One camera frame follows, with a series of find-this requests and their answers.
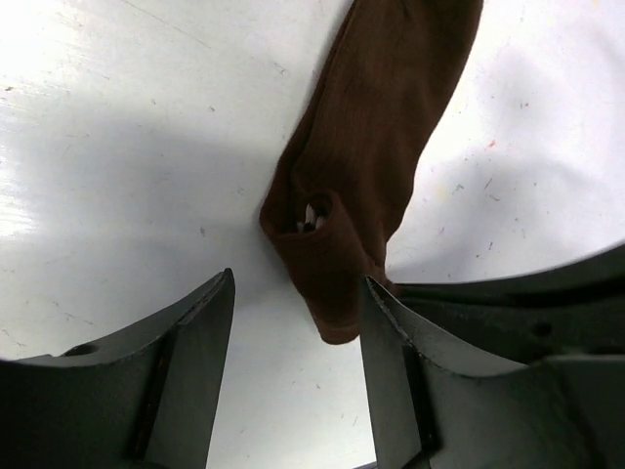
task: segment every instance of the brown cloth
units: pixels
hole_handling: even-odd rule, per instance
[[[280,157],[260,223],[321,338],[358,336],[358,290],[385,273],[417,161],[460,79],[482,0],[354,0]],[[310,205],[325,217],[298,233]]]

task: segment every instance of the white surface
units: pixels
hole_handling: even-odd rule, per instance
[[[487,3],[392,278],[511,275],[625,238],[625,4],[565,3]],[[358,343],[320,342],[256,225],[347,4],[0,2],[0,356],[63,352],[232,267],[208,467],[375,458]]]

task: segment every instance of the folded brown fabric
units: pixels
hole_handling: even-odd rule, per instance
[[[482,0],[354,0],[277,163],[260,223],[328,343],[358,336],[363,276],[394,290],[387,242],[469,56],[481,7]]]

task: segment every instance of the white table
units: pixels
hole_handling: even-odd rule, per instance
[[[256,223],[348,3],[2,2],[0,356],[61,353],[232,267],[208,467],[375,459],[357,341],[319,340]],[[508,276],[625,238],[625,3],[565,3],[487,2],[392,278]]]

